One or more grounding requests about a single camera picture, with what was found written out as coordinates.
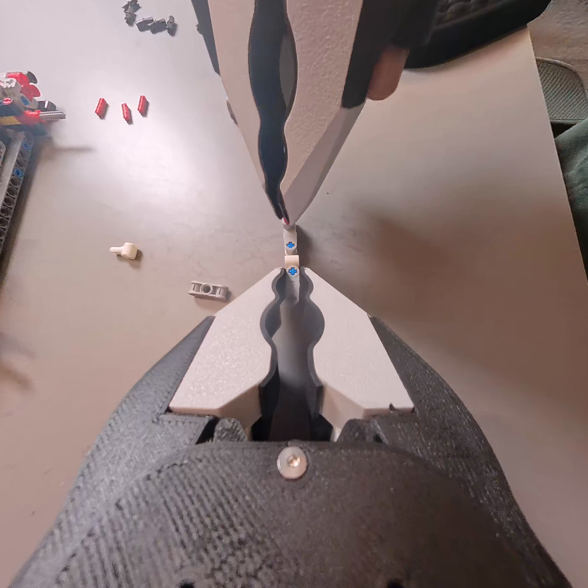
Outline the person's right hand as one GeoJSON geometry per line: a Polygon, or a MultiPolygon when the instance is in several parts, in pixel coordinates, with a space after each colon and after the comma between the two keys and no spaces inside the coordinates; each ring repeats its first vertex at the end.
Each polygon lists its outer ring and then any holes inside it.
{"type": "Polygon", "coordinates": [[[407,48],[388,46],[373,68],[367,99],[381,101],[390,97],[398,87],[408,58],[407,48]]]}

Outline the grey flat lego connector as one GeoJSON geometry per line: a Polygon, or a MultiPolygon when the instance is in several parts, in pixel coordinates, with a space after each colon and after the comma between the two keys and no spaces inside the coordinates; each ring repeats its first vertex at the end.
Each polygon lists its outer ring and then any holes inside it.
{"type": "Polygon", "coordinates": [[[192,281],[188,290],[188,294],[195,298],[218,300],[220,302],[227,300],[228,293],[227,286],[201,281],[192,281]]]}

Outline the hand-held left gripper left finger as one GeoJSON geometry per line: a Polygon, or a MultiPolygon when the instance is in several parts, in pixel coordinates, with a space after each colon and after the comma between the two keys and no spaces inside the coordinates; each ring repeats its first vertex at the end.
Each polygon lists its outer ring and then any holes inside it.
{"type": "Polygon", "coordinates": [[[277,371],[283,269],[276,268],[212,318],[169,409],[232,418],[250,429],[263,415],[262,390],[277,371]]]}

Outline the cluster of black lego pins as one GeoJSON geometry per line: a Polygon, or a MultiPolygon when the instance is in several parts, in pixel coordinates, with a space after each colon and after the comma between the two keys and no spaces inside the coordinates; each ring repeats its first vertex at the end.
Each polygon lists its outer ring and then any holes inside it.
{"type": "Polygon", "coordinates": [[[135,26],[139,32],[150,32],[152,34],[166,32],[172,37],[176,35],[178,23],[172,15],[161,19],[152,17],[139,18],[138,13],[141,10],[142,6],[139,1],[126,1],[122,5],[123,17],[127,26],[135,26]]]}

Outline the partly built lego car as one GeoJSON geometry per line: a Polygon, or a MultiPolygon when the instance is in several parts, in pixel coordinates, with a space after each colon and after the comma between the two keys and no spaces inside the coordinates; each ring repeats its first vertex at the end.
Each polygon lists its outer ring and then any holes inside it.
{"type": "Polygon", "coordinates": [[[66,118],[45,99],[31,71],[1,73],[1,253],[4,252],[36,137],[66,118]]]}

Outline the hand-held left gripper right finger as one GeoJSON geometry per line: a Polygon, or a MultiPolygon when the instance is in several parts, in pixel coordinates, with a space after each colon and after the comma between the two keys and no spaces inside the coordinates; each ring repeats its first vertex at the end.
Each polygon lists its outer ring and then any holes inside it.
{"type": "Polygon", "coordinates": [[[311,309],[322,319],[311,359],[322,387],[320,414],[332,426],[332,438],[350,420],[412,412],[413,401],[368,313],[311,269],[303,268],[303,275],[311,309]]]}

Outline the grey liftarm chain blue pins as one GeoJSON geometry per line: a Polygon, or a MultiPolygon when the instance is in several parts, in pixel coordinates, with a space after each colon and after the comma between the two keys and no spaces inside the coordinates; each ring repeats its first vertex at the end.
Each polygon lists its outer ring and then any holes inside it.
{"type": "Polygon", "coordinates": [[[283,228],[284,263],[286,275],[285,295],[290,305],[297,305],[300,300],[300,259],[298,255],[298,235],[295,225],[283,228]]]}

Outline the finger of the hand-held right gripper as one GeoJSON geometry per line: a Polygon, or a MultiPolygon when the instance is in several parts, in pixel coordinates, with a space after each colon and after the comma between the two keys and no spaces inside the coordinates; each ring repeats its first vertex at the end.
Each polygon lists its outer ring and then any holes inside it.
{"type": "Polygon", "coordinates": [[[286,1],[295,42],[296,87],[284,138],[281,192],[298,222],[317,195],[363,104],[342,106],[362,1],[286,1]]]}
{"type": "Polygon", "coordinates": [[[278,219],[288,220],[286,100],[280,78],[288,31],[283,1],[209,1],[219,75],[254,168],[278,219]]]}

